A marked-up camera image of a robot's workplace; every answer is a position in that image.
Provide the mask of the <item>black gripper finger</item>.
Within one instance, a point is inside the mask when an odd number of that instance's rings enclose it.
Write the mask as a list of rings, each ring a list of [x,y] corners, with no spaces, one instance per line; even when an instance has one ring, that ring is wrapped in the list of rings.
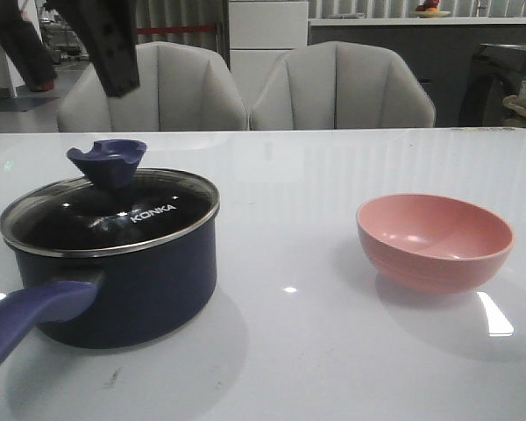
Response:
[[[130,0],[57,0],[57,11],[88,51],[108,97],[122,97],[139,86],[136,54],[136,3]]]
[[[18,1],[0,1],[0,46],[27,87],[55,81],[50,55],[33,24],[22,17]]]

